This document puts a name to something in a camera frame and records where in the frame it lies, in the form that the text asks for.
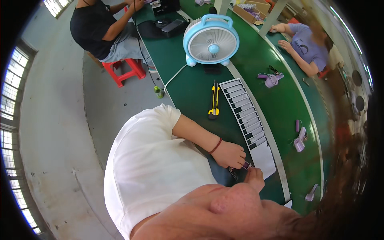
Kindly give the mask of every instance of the blue fan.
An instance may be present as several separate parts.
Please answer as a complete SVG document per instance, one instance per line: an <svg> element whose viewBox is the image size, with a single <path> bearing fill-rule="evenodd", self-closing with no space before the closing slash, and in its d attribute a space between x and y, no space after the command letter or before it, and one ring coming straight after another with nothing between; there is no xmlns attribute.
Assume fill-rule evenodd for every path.
<svg viewBox="0 0 384 240"><path fill-rule="evenodd" d="M214 14L192 21L183 39L187 64L191 67L196 63L228 65L240 43L232 24L230 17Z"/></svg>

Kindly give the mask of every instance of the man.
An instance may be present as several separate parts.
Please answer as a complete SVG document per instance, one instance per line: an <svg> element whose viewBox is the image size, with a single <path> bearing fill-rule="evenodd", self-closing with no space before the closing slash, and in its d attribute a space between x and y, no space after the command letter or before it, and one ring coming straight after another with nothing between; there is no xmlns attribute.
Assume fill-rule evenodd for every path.
<svg viewBox="0 0 384 240"><path fill-rule="evenodd" d="M127 5L130 6L128 11L116 20L113 15ZM126 58L143 59L144 56L150 72L156 72L134 23L128 22L135 10L138 11L143 6L144 0L125 0L114 6L105 5L101 0L79 0L70 23L72 37L100 62L111 63Z"/></svg>
<svg viewBox="0 0 384 240"><path fill-rule="evenodd" d="M250 168L244 183L224 187L193 143L222 167L244 164L241 146L171 106L144 110L122 127L108 157L104 197L125 239L297 239L286 223L300 215L260 200L260 169Z"/></svg>

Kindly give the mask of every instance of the fan handle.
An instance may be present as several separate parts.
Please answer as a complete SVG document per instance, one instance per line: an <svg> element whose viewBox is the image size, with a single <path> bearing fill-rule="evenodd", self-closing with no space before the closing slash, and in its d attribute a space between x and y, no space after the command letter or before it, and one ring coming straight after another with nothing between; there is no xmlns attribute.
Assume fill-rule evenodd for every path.
<svg viewBox="0 0 384 240"><path fill-rule="evenodd" d="M205 25L205 21L206 21L208 18L221 18L221 19L228 20L228 26L229 26L229 28L232 28L232 24L233 24L232 18L230 18L230 17L228 17L228 16L224 16L224 15L217 15L217 14L207 14L207 15L204 15L204 16L201 18L201 24L202 24L202 26Z"/></svg>

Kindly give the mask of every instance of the purple t-shirt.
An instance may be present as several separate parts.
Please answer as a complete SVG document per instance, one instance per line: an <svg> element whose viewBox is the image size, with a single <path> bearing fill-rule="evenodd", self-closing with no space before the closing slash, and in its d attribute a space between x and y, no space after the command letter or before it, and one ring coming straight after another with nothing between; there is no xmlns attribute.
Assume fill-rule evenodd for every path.
<svg viewBox="0 0 384 240"><path fill-rule="evenodd" d="M312 41L310 27L301 23L289 23L289 28L295 34L291 46L308 64L314 62L319 71L327 65L328 51L324 46L319 46Z"/></svg>

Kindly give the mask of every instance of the plastic bottle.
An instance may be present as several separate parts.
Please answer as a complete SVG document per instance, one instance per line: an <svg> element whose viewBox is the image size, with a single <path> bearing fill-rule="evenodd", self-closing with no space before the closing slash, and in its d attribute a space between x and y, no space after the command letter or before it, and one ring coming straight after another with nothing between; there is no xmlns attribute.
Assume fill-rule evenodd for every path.
<svg viewBox="0 0 384 240"><path fill-rule="evenodd" d="M161 89L158 86L155 86L155 93L156 93L157 98L163 98L164 97L163 91L161 91Z"/></svg>

